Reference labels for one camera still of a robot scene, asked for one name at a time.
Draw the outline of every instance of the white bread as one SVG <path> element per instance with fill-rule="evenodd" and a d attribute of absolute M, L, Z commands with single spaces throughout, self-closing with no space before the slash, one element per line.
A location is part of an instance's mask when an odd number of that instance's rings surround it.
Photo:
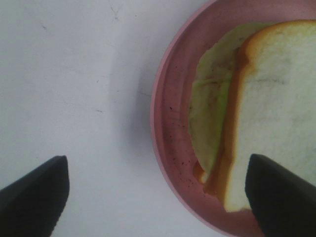
<path fill-rule="evenodd" d="M 251 154 L 263 154 L 316 185 L 316 21 L 275 24 L 242 45 L 230 85 L 218 181 L 227 211 L 250 208 Z"/>

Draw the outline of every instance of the sandwich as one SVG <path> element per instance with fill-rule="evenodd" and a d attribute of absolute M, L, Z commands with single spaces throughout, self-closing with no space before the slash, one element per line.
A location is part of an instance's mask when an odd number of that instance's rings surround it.
<path fill-rule="evenodd" d="M 315 185 L 316 21 L 241 25 L 209 51 L 215 53 L 200 60 L 189 109 L 204 189 L 228 212 L 250 209 L 244 183 L 253 153 Z M 229 63 L 215 63 L 221 59 Z"/>

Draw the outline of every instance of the plate rim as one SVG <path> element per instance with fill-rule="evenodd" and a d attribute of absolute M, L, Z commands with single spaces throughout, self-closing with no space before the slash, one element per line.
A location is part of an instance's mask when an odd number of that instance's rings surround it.
<path fill-rule="evenodd" d="M 197 212 L 195 212 L 181 197 L 181 195 L 177 192 L 177 190 L 175 189 L 175 187 L 172 185 L 172 182 L 169 178 L 169 176 L 167 175 L 167 172 L 165 170 L 165 167 L 161 161 L 161 151 L 158 148 L 158 143 L 157 143 L 157 138 L 156 138 L 156 130 L 155 130 L 155 107 L 156 107 L 156 95 L 157 95 L 157 90 L 158 90 L 158 84 L 160 81 L 160 77 L 161 74 L 163 72 L 163 70 L 165 69 L 165 67 L 168 65 L 168 58 L 170 56 L 170 54 L 173 51 L 173 48 L 177 45 L 178 40 L 181 38 L 182 34 L 185 32 L 185 30 L 194 22 L 194 20 L 200 16 L 208 7 L 210 7 L 212 4 L 214 4 L 215 2 L 217 2 L 218 0 L 209 0 L 208 2 L 204 3 L 198 10 L 196 10 L 187 20 L 186 22 L 181 26 L 181 28 L 178 30 L 178 32 L 176 33 L 176 35 L 173 37 L 171 43 L 169 44 L 168 48 L 166 49 L 158 70 L 156 72 L 156 76 L 154 79 L 154 85 L 153 85 L 153 89 L 152 89 L 152 98 L 151 98 L 151 104 L 150 104 L 150 129 L 151 129 L 151 138 L 152 138 L 152 143 L 153 143 L 153 147 L 154 147 L 154 152 L 155 152 L 155 156 L 156 156 L 156 160 L 157 163 L 160 167 L 160 170 L 162 172 L 162 175 L 164 177 L 164 179 L 166 180 L 169 188 L 172 190 L 172 192 L 175 194 L 175 196 L 178 198 L 178 200 L 182 203 L 182 205 L 184 205 L 184 207 L 190 212 L 192 213 L 198 220 L 200 220 L 202 223 L 204 223 L 206 226 L 210 227 L 211 229 L 217 231 L 220 234 L 223 234 L 225 236 L 228 237 L 236 237 L 212 224 L 210 224 L 209 222 L 207 222 L 204 218 L 202 218 Z"/>

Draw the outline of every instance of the white table surface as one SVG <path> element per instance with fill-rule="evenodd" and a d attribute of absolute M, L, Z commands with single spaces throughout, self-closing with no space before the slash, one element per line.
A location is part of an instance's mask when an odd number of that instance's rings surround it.
<path fill-rule="evenodd" d="M 152 148 L 164 51 L 207 0 L 0 0 L 0 188 L 66 155 L 54 237 L 220 237 L 178 201 Z"/>

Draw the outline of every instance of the pink plate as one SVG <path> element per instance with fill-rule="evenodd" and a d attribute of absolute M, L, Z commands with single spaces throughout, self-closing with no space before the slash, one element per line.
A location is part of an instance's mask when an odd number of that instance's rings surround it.
<path fill-rule="evenodd" d="M 262 237 L 251 211 L 226 213 L 192 175 L 196 162 L 187 112 L 199 58 L 233 27 L 247 22 L 312 19 L 315 0 L 211 0 L 180 29 L 155 79 L 151 126 L 161 171 L 179 200 L 206 225 L 229 236 Z"/>

